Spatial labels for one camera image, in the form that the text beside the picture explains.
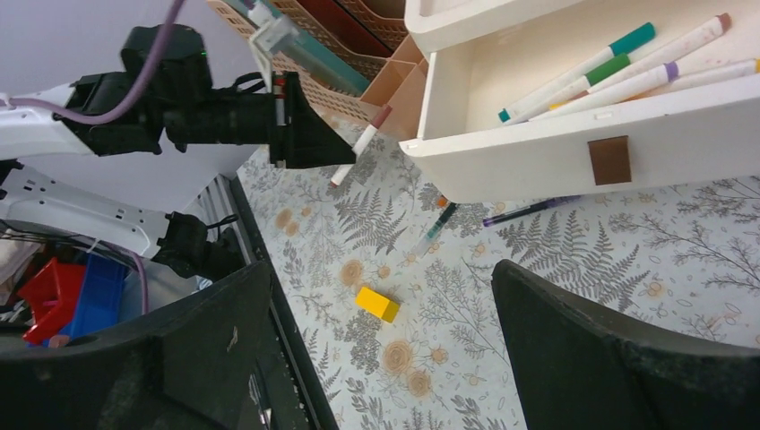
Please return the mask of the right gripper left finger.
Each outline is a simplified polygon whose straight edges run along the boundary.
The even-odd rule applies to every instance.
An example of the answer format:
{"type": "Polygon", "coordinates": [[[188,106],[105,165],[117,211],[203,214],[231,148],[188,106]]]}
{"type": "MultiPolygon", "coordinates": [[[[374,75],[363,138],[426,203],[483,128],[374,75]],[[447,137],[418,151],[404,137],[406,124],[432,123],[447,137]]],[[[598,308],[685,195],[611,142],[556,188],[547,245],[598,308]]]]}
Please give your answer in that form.
{"type": "Polygon", "coordinates": [[[258,429],[266,264],[61,348],[1,356],[4,429],[258,429]]]}

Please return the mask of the red ring binder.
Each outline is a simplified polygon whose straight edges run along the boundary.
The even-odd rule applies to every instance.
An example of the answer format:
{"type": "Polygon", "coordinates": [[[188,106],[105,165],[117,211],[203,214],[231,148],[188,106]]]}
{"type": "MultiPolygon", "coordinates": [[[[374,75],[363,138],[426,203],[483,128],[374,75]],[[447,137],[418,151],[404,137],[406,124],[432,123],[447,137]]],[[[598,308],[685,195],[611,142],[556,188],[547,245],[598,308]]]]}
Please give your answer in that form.
{"type": "Polygon", "coordinates": [[[298,0],[298,3],[351,51],[389,57],[392,51],[363,24],[333,0],[298,0]]]}

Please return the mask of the brown capped white marker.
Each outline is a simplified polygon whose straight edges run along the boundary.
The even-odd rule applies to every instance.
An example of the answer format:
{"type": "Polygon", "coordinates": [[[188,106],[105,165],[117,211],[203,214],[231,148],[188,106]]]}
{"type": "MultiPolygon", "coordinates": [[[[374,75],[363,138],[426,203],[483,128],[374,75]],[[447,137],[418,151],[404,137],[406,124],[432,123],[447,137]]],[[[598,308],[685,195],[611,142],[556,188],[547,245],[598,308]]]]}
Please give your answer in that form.
{"type": "Polygon", "coordinates": [[[591,86],[588,90],[584,90],[573,96],[570,100],[579,99],[588,94],[606,89],[609,86],[630,79],[637,74],[646,72],[658,65],[679,60],[721,37],[731,26],[732,18],[729,13],[715,15],[697,28],[659,47],[649,55],[634,61],[631,65],[591,86]]]}

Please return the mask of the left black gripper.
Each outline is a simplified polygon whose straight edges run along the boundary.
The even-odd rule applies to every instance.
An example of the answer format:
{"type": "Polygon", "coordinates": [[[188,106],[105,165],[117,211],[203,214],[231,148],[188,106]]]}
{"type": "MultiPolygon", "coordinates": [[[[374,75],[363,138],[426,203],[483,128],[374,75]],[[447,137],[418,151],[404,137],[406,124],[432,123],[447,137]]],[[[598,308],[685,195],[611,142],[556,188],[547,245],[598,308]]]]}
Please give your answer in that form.
{"type": "Polygon", "coordinates": [[[352,165],[357,155],[311,107],[296,72],[275,73],[272,91],[262,92],[259,73],[239,76],[190,107],[164,111],[168,139],[189,144],[267,145],[278,168],[352,165]]]}

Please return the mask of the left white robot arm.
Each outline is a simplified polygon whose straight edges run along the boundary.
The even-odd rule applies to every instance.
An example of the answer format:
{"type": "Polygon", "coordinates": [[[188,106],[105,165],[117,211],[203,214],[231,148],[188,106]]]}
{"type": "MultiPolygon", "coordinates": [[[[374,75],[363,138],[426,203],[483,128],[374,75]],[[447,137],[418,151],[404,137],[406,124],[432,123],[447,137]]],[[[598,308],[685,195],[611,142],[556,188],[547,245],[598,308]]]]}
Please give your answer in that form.
{"type": "Polygon", "coordinates": [[[25,164],[38,155],[97,157],[179,151],[191,144],[265,145],[280,168],[349,165],[356,154],[309,105],[297,73],[253,72],[214,88],[202,36],[181,24],[136,27],[124,70],[87,75],[34,99],[1,103],[1,228],[15,238],[91,241],[219,280],[244,264],[210,226],[173,211],[99,197],[25,164]]]}

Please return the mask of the white top drawer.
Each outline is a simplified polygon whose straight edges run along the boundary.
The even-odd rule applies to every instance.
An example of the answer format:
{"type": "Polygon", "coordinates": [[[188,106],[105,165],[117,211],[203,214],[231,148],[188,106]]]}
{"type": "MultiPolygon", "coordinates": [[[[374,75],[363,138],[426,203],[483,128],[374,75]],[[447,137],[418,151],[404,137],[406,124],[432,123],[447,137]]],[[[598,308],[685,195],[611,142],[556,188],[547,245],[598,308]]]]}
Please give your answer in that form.
{"type": "Polygon", "coordinates": [[[698,183],[759,171],[759,78],[504,125],[506,108],[651,22],[639,60],[729,13],[721,37],[683,57],[683,73],[759,56],[756,1],[577,1],[425,55],[417,136],[403,152],[450,200],[512,201],[698,183]]]}

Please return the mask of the teal folder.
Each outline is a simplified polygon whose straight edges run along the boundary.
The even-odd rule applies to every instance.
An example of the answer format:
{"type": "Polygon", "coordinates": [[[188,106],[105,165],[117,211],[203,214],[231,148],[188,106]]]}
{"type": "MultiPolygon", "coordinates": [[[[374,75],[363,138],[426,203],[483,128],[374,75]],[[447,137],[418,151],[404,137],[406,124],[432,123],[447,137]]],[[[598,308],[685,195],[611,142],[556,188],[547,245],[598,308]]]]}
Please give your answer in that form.
{"type": "MultiPolygon", "coordinates": [[[[255,31],[258,29],[258,25],[250,19],[250,15],[254,18],[278,18],[286,16],[290,19],[288,15],[276,12],[265,1],[245,1],[244,6],[246,8],[246,17],[254,24],[255,31]]],[[[298,30],[298,38],[287,49],[279,53],[282,53],[304,68],[313,78],[322,80],[325,84],[336,90],[352,96],[357,96],[364,92],[369,85],[367,78],[337,57],[306,31],[302,30],[295,22],[293,23],[298,30]]],[[[272,90],[272,86],[267,87],[266,82],[264,84],[268,91],[272,90]]]]}

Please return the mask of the teal capped marker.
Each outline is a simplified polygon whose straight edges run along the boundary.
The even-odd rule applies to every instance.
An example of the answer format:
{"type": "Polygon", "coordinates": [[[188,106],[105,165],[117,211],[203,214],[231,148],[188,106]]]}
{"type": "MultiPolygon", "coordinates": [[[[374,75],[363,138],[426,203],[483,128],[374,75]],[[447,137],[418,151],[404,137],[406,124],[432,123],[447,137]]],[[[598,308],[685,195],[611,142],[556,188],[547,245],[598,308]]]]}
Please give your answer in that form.
{"type": "Polygon", "coordinates": [[[616,56],[623,54],[627,55],[631,53],[641,45],[652,40],[654,36],[655,29],[652,23],[644,23],[640,27],[627,33],[622,38],[610,43],[590,58],[583,60],[581,63],[573,66],[554,79],[544,83],[538,89],[533,90],[528,95],[523,96],[521,99],[518,99],[507,107],[504,107],[498,113],[499,120],[503,124],[507,123],[509,120],[514,119],[519,114],[521,114],[531,104],[538,102],[544,96],[552,95],[557,90],[561,90],[566,85],[572,83],[581,76],[585,76],[588,72],[594,70],[600,65],[605,64],[616,56]]]}

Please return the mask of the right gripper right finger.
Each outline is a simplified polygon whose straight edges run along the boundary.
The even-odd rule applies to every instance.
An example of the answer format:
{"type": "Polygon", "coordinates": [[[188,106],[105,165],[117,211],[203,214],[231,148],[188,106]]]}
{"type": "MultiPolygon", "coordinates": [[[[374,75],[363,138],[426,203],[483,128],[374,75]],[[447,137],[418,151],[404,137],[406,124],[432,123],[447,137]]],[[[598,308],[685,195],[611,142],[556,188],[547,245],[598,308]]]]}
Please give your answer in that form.
{"type": "Polygon", "coordinates": [[[759,352],[662,329],[514,262],[492,291],[530,429],[756,429],[759,352]]]}

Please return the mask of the dark red capped marker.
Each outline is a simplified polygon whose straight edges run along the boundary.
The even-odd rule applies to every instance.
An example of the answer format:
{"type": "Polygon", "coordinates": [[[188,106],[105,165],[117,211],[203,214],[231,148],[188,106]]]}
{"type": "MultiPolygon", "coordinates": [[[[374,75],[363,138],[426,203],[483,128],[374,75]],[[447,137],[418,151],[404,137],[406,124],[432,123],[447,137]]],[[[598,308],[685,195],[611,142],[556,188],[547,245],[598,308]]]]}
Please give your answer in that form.
{"type": "MultiPolygon", "coordinates": [[[[390,105],[388,104],[384,105],[381,108],[381,110],[378,111],[377,114],[373,117],[373,119],[365,128],[363,133],[359,136],[356,143],[352,147],[352,150],[355,153],[357,160],[358,160],[358,157],[362,154],[362,152],[366,149],[368,144],[371,143],[372,139],[375,137],[375,135],[379,131],[379,128],[383,125],[383,123],[385,122],[387,117],[390,115],[392,110],[393,108],[390,105]]],[[[337,187],[338,185],[340,185],[345,179],[345,177],[349,174],[352,168],[353,168],[353,164],[339,166],[330,180],[330,186],[337,187]]]]}

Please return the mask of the white three-drawer cabinet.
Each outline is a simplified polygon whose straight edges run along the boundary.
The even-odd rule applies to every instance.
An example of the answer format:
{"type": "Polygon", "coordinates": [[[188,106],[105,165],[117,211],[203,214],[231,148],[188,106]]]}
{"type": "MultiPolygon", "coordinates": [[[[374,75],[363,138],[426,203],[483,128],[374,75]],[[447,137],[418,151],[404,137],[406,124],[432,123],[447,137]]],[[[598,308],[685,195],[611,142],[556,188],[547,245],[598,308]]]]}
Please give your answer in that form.
{"type": "Polygon", "coordinates": [[[576,0],[407,0],[404,24],[424,54],[576,4],[576,0]]]}

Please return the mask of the green capped white marker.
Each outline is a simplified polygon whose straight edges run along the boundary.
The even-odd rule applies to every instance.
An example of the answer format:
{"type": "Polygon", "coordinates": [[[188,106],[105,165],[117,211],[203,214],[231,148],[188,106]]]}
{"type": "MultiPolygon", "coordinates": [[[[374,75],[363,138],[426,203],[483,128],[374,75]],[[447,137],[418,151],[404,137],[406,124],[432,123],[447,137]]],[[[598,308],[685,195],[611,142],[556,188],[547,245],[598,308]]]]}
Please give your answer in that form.
{"type": "Polygon", "coordinates": [[[593,85],[602,82],[612,74],[622,70],[629,65],[630,59],[628,57],[628,54],[619,54],[607,62],[590,70],[588,73],[581,75],[573,82],[564,85],[559,90],[555,90],[548,96],[544,96],[543,99],[540,99],[538,102],[534,102],[527,108],[524,108],[523,110],[517,110],[514,114],[510,114],[508,111],[505,111],[504,114],[508,115],[509,118],[506,119],[503,124],[519,124],[537,115],[540,115],[548,111],[552,105],[569,101],[572,97],[575,97],[583,91],[590,89],[593,85]]]}

